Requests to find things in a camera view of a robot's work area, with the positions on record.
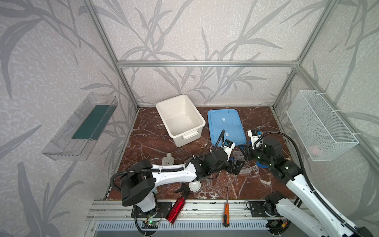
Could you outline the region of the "pink object in basket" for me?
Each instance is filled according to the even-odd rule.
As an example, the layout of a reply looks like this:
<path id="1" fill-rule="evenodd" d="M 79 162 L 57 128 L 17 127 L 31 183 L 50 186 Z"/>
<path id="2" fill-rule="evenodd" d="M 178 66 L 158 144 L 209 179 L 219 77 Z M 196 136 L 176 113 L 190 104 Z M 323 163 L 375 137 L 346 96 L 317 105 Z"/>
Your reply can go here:
<path id="1" fill-rule="evenodd" d="M 312 157 L 318 157 L 323 153 L 323 150 L 316 145 L 308 146 L 308 152 Z"/>

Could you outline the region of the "white plastic storage bin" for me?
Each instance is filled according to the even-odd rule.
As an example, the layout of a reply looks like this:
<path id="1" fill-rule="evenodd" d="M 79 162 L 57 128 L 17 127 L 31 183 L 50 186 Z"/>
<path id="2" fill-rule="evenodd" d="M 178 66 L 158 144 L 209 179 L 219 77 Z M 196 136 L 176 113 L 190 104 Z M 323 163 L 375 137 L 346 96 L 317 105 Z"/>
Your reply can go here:
<path id="1" fill-rule="evenodd" d="M 179 95 L 156 104 L 164 126 L 177 147 L 201 137 L 206 122 L 187 95 Z"/>

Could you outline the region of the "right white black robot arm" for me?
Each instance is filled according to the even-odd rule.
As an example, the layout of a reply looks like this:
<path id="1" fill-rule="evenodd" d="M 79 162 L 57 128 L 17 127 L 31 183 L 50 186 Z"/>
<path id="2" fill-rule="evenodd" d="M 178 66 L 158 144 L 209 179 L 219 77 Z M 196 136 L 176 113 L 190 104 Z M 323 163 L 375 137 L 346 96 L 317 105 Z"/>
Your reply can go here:
<path id="1" fill-rule="evenodd" d="M 299 199 L 293 204 L 282 193 L 266 197 L 270 214 L 280 215 L 310 237 L 371 237 L 366 227 L 358 227 L 339 212 L 313 187 L 307 174 L 293 161 L 284 158 L 276 140 L 255 137 L 251 144 L 239 145 L 246 160 L 255 159 L 267 166 Z"/>

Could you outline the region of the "blue plastic bin lid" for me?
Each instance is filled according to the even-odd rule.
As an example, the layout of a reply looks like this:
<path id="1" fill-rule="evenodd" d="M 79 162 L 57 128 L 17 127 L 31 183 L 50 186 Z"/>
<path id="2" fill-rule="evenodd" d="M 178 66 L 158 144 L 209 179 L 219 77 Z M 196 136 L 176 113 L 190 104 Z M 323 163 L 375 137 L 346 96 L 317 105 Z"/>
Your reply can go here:
<path id="1" fill-rule="evenodd" d="M 237 110 L 210 110 L 208 111 L 207 116 L 210 139 L 213 146 L 215 146 L 222 130 L 225 130 L 224 139 L 230 140 L 236 145 L 245 144 L 247 142 Z"/>

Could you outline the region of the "green circuit board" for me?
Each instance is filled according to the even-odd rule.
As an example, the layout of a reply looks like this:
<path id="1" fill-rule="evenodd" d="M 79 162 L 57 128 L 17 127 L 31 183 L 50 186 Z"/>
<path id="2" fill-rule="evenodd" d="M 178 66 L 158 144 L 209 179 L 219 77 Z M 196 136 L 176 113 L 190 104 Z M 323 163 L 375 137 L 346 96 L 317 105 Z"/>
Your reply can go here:
<path id="1" fill-rule="evenodd" d="M 158 229 L 160 221 L 146 220 L 142 222 L 142 229 Z"/>

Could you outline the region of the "red spray bottle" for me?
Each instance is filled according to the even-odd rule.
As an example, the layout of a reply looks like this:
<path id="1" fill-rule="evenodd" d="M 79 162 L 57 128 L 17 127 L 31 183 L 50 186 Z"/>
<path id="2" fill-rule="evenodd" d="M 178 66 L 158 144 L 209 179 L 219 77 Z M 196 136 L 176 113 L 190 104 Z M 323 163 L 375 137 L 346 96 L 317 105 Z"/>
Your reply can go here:
<path id="1" fill-rule="evenodd" d="M 188 195 L 191 193 L 191 190 L 189 186 L 185 183 L 181 183 L 181 187 L 174 191 L 175 194 L 181 193 L 181 196 L 176 200 L 174 205 L 172 206 L 170 212 L 166 216 L 166 220 L 170 222 L 171 224 L 174 224 L 177 220 L 180 212 L 182 211 L 183 207 L 185 206 L 185 200 L 188 197 Z"/>

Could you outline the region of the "orange handled screwdriver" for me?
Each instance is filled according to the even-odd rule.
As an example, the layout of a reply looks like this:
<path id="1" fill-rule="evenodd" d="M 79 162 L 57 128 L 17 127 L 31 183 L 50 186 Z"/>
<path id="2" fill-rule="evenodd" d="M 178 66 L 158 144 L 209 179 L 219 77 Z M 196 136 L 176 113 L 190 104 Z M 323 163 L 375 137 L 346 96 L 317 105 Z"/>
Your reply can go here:
<path id="1" fill-rule="evenodd" d="M 227 198 L 224 206 L 223 226 L 229 227 L 230 224 L 230 205 L 229 205 L 229 187 L 227 189 Z"/>

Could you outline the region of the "clear acrylic wall shelf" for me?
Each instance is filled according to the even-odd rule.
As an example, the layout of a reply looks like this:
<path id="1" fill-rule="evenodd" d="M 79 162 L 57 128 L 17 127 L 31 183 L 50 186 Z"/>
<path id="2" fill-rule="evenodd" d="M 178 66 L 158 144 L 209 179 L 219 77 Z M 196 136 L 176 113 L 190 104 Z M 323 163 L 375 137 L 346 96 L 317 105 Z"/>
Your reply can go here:
<path id="1" fill-rule="evenodd" d="M 117 106 L 115 96 L 89 93 L 42 154 L 54 161 L 87 160 Z"/>

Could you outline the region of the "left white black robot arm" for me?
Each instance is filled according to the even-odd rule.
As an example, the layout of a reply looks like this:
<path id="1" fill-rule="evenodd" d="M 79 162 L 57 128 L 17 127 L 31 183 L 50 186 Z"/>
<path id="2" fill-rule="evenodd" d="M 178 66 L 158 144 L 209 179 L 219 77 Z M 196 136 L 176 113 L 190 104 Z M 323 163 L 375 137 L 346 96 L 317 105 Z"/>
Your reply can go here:
<path id="1" fill-rule="evenodd" d="M 123 206 L 137 206 L 143 213 L 157 210 L 153 190 L 172 183 L 193 183 L 208 179 L 214 173 L 226 171 L 239 175 L 244 161 L 231 159 L 224 150 L 195 156 L 182 165 L 158 166 L 142 160 L 126 171 L 110 178 L 111 186 L 122 197 Z"/>

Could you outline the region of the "white plush toy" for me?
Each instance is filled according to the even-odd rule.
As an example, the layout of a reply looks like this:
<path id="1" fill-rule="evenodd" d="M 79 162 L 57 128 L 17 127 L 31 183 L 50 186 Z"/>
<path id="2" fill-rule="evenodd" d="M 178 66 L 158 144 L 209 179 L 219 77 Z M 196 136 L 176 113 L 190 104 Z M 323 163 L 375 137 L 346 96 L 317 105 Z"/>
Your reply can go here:
<path id="1" fill-rule="evenodd" d="M 171 153 L 167 153 L 164 158 L 162 158 L 163 166 L 172 166 L 174 164 L 174 158 Z"/>

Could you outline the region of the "small white bowl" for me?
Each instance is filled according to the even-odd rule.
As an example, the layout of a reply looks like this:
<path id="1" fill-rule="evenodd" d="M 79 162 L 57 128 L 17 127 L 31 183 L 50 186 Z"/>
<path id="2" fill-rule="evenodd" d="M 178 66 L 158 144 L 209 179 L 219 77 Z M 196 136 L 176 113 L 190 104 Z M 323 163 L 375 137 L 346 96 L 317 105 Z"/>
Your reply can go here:
<path id="1" fill-rule="evenodd" d="M 198 192 L 201 189 L 201 183 L 199 181 L 192 181 L 189 183 L 189 189 L 191 192 Z"/>

